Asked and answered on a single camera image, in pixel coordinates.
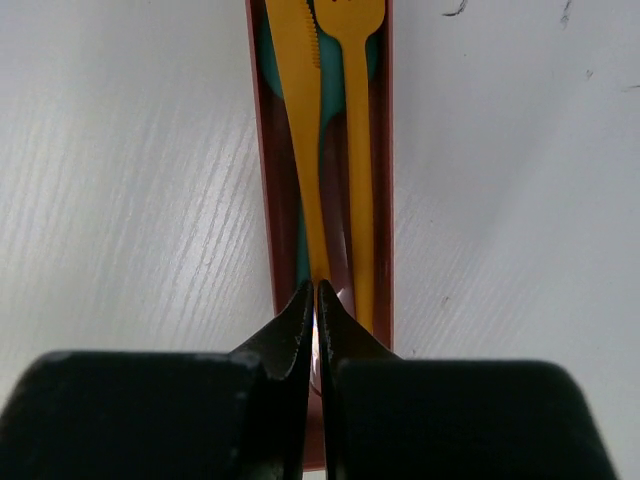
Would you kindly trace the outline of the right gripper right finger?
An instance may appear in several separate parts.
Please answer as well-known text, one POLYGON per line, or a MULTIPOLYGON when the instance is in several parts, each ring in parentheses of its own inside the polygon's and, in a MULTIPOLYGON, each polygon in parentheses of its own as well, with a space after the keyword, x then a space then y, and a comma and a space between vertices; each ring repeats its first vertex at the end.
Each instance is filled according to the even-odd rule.
POLYGON ((362 479, 381 470, 385 442, 398 436, 384 382, 400 358, 319 283, 318 331, 325 464, 329 479, 362 479))

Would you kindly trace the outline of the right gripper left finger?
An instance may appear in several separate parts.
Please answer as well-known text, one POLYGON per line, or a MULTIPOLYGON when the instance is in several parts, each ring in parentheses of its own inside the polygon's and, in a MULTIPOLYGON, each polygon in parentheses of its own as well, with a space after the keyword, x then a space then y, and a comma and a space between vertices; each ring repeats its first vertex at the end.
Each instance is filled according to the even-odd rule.
POLYGON ((300 479, 308 412, 314 287, 302 282, 285 308, 232 353, 257 360, 239 453, 241 479, 300 479))

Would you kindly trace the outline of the teal plastic spoon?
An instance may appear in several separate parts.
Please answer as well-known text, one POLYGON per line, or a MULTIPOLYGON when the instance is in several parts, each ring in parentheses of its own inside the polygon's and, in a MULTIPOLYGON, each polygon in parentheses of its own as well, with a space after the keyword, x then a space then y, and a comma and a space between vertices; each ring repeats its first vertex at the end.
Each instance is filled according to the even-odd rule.
MULTIPOLYGON (((324 162, 324 139, 329 121, 345 110, 344 70, 342 51, 336 39, 318 30, 322 71, 322 106, 321 130, 319 136, 319 169, 324 162)), ((278 74, 275 49, 267 18, 264 18, 258 44, 259 64, 266 83, 271 90, 282 97, 281 81, 278 74)), ((297 232, 296 283, 311 278, 308 255, 306 227, 303 208, 299 208, 299 222, 297 232)))

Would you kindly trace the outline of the orange plastic fork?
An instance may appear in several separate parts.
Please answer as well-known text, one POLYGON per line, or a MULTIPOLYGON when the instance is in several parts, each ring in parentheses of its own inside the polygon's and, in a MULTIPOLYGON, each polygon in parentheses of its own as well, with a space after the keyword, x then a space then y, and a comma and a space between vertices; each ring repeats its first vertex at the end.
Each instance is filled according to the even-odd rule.
POLYGON ((368 38, 381 27, 383 1, 316 1, 320 28, 342 51, 349 170, 351 251, 356 320, 374 325, 374 201, 369 113, 368 38))

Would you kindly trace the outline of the brown utensil case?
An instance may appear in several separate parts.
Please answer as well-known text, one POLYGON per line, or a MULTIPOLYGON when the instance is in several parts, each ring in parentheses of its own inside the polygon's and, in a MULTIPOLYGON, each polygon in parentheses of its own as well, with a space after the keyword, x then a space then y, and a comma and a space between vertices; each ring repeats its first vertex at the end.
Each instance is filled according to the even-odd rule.
MULTIPOLYGON (((392 2, 366 43, 375 225, 376 316, 374 337, 393 345, 393 35, 392 2)), ((285 103, 268 86, 259 64, 264 2, 246 4, 259 154, 263 181, 274 311, 280 313, 297 289, 296 256, 300 196, 285 103)), ((349 314, 355 312, 349 218, 346 110, 326 129, 321 169, 322 205, 332 271, 331 282, 349 314)))

